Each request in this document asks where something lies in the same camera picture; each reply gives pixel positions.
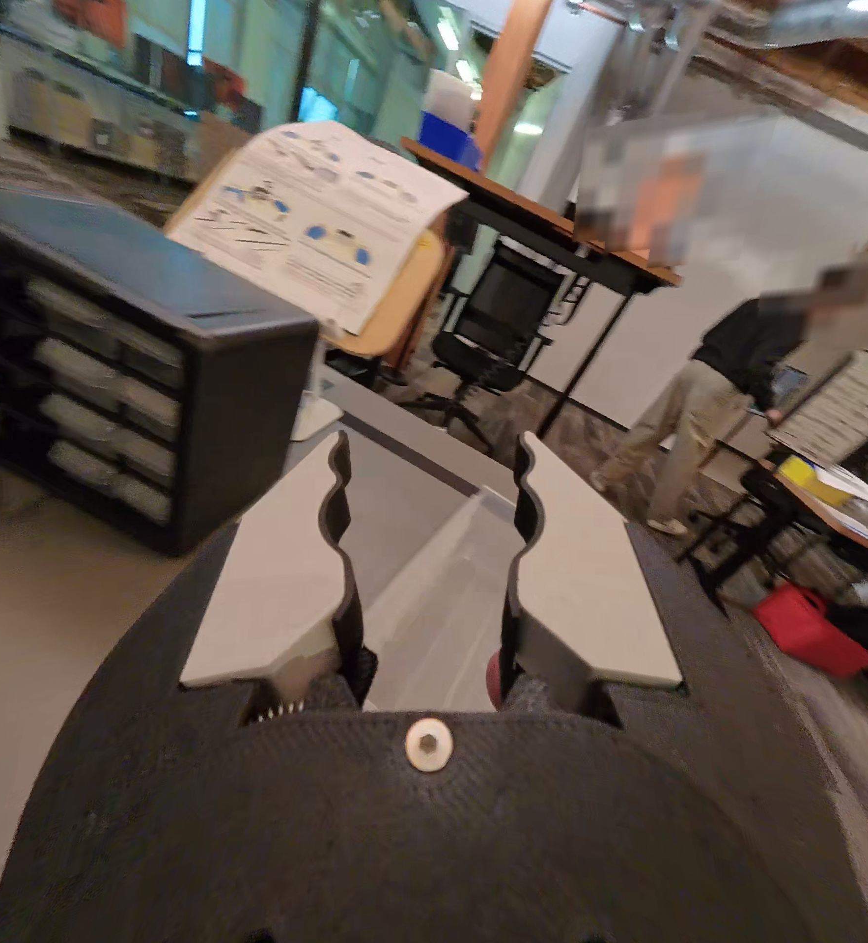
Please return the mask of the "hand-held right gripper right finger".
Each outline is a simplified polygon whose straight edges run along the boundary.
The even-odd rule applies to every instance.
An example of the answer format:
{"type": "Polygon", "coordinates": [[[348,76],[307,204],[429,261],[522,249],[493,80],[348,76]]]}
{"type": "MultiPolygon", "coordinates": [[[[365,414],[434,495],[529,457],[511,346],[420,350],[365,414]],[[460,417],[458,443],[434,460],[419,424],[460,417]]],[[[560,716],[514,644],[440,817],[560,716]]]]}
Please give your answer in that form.
{"type": "Polygon", "coordinates": [[[499,703],[524,675],[553,707],[611,711],[609,688],[682,693],[684,674],[623,516],[536,434],[516,446],[499,703]]]}

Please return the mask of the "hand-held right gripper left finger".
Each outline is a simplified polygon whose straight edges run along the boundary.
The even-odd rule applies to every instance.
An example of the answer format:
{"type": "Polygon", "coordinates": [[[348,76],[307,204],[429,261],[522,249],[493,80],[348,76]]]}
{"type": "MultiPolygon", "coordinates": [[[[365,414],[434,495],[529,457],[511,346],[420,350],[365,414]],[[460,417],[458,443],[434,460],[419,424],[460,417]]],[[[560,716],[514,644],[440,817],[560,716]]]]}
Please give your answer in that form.
{"type": "Polygon", "coordinates": [[[354,567],[350,441],[316,444],[240,519],[192,648],[184,690],[260,686],[275,706],[315,705],[337,676],[364,705],[377,658],[364,641],[354,567]]]}

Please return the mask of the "translucent plastic bin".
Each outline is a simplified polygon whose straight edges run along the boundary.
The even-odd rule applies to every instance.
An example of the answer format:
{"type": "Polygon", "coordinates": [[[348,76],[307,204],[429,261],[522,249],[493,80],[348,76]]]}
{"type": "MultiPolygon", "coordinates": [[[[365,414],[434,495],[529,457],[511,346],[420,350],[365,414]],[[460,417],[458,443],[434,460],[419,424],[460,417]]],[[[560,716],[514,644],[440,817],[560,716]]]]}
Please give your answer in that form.
{"type": "Polygon", "coordinates": [[[365,612],[378,659],[367,710],[493,711],[487,665],[501,644],[513,557],[512,501],[481,489],[417,550],[365,612]]]}

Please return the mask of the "black drawer cabinet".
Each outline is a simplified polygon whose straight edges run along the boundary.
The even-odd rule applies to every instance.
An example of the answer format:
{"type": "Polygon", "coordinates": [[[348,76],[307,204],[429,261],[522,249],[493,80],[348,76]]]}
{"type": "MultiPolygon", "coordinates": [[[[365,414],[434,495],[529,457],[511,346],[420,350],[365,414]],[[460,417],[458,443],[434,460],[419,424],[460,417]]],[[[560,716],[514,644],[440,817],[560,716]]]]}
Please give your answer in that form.
{"type": "Polygon", "coordinates": [[[119,206],[2,183],[0,265],[66,284],[185,359],[170,525],[44,489],[2,459],[0,470],[169,556],[191,551],[277,482],[318,335],[312,317],[119,206]]]}

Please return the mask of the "red bag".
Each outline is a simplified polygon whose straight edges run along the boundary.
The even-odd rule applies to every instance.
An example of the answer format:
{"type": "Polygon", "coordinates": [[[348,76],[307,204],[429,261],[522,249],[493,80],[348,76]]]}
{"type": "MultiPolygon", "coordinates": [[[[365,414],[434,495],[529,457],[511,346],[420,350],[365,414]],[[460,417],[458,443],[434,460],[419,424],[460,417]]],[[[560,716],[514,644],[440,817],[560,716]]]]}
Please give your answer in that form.
{"type": "Polygon", "coordinates": [[[830,677],[848,679],[868,669],[868,650],[834,626],[827,609],[816,590],[784,582],[752,614],[783,654],[830,677]]]}

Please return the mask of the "yellow box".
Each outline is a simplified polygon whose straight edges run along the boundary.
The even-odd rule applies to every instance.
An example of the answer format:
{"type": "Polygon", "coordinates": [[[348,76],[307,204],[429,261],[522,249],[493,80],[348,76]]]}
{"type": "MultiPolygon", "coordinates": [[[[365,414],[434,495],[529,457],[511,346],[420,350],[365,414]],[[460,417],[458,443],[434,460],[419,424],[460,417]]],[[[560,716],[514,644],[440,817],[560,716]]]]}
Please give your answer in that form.
{"type": "Polygon", "coordinates": [[[788,482],[822,501],[839,508],[852,500],[854,482],[844,470],[840,472],[809,463],[798,455],[791,455],[778,467],[777,473],[788,482]]]}

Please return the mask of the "black office chair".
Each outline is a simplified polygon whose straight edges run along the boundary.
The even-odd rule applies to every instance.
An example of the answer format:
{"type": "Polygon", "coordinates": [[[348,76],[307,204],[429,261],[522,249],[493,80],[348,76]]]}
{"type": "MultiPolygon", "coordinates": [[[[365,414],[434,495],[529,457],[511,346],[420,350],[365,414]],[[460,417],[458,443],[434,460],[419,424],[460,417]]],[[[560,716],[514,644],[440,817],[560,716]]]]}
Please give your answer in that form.
{"type": "Polygon", "coordinates": [[[427,391],[401,407],[439,413],[444,430],[459,421],[492,457],[495,448],[466,401],[476,391],[510,393],[522,382],[551,343],[541,327],[564,278],[555,267],[497,240],[473,289],[453,293],[444,326],[431,341],[433,367],[454,374],[456,389],[451,396],[427,391]]]}

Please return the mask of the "white printed display board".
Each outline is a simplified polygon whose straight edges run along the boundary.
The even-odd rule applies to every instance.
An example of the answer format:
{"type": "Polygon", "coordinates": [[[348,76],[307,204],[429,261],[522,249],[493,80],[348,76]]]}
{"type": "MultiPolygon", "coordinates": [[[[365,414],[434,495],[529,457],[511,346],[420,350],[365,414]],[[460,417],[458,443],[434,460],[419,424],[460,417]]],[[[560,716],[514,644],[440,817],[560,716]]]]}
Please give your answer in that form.
{"type": "Polygon", "coordinates": [[[868,351],[848,355],[767,437],[823,468],[841,464],[868,442],[868,351]]]}

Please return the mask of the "wooden desk with black legs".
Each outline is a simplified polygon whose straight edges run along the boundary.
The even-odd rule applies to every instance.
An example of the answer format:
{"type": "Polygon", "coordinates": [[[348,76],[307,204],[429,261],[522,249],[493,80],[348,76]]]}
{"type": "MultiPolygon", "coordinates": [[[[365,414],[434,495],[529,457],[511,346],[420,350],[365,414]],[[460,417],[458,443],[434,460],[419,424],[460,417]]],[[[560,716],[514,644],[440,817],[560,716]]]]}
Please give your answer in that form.
{"type": "Polygon", "coordinates": [[[535,434],[544,441],[632,300],[657,289],[676,288],[682,279],[673,269],[652,266],[637,253],[610,252],[599,242],[579,242],[573,222],[561,214],[413,139],[402,137],[400,144],[421,168],[459,186],[466,193],[467,198],[459,208],[477,223],[520,242],[580,277],[586,277],[591,286],[602,286],[620,296],[617,307],[593,346],[588,348],[570,375],[568,384],[558,392],[552,407],[537,427],[535,434]]]}

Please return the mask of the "blue storage bins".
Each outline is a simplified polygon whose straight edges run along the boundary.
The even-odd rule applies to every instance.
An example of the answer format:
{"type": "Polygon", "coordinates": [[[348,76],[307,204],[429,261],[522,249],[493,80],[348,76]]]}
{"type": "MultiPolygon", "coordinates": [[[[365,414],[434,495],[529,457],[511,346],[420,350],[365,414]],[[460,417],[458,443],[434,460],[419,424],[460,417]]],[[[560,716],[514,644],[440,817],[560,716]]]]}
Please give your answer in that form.
{"type": "Polygon", "coordinates": [[[470,171],[481,169],[483,153],[473,135],[431,112],[420,113],[417,143],[470,171]]]}

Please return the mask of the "background storage shelving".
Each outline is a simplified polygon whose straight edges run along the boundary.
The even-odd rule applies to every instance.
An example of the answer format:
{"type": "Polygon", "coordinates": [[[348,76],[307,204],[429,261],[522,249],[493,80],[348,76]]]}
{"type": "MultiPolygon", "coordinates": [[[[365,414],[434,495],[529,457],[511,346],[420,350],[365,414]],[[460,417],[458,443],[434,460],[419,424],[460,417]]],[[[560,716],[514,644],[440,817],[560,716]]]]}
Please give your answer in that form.
{"type": "Polygon", "coordinates": [[[0,28],[0,138],[195,184],[251,139],[214,111],[0,28]]]}

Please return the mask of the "silver ceiling duct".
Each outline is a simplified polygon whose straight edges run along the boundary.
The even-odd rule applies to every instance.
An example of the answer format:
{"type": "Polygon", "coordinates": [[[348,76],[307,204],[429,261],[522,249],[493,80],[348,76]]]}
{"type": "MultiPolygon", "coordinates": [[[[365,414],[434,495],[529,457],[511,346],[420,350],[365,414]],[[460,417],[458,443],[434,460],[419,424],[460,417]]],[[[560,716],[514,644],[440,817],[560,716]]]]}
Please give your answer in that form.
{"type": "Polygon", "coordinates": [[[796,109],[868,116],[868,2],[567,2],[623,27],[605,65],[604,109],[652,116],[690,70],[734,78],[796,109]]]}

